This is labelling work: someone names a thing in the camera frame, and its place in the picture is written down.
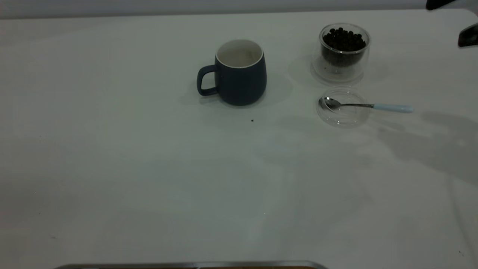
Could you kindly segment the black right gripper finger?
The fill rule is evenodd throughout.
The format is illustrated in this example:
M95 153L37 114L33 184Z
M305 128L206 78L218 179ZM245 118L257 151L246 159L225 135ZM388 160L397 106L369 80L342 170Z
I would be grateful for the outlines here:
M426 1L426 9L427 10L437 10L441 7L444 7L455 0L427 0Z
M478 46L478 24L471 25L459 34L459 47Z

